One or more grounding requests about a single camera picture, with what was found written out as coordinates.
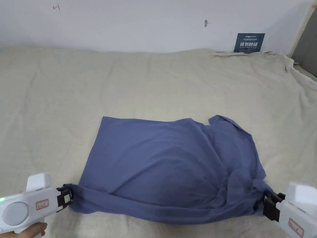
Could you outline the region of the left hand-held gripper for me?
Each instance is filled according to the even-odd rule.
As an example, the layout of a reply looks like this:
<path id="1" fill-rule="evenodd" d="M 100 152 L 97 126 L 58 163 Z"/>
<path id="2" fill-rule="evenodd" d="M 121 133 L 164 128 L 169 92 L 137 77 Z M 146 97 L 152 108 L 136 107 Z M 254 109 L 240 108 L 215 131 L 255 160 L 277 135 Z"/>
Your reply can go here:
<path id="1" fill-rule="evenodd" d="M 74 199 L 68 185 L 53 187 L 49 173 L 28 177 L 26 190 L 1 198 L 0 233 L 21 233 L 31 225 L 44 222 L 45 217 L 65 209 Z"/>

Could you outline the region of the person's left hand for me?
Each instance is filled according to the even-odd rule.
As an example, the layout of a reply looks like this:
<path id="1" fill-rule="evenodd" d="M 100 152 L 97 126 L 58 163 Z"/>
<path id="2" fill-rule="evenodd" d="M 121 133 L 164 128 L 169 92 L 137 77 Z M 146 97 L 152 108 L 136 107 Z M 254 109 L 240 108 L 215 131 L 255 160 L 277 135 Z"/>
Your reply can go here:
<path id="1" fill-rule="evenodd" d="M 45 235 L 45 229 L 47 228 L 47 223 L 35 223 L 27 229 L 23 230 L 21 233 L 6 232 L 0 234 L 1 238 L 38 238 Z"/>

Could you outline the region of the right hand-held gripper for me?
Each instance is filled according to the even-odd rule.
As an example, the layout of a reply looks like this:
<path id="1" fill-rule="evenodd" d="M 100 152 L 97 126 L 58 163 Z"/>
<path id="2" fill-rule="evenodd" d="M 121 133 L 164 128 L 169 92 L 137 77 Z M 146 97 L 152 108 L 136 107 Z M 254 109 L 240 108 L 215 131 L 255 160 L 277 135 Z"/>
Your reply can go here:
<path id="1" fill-rule="evenodd" d="M 290 182 L 286 195 L 264 193 L 263 215 L 286 233 L 287 238 L 317 237 L 317 189 Z"/>

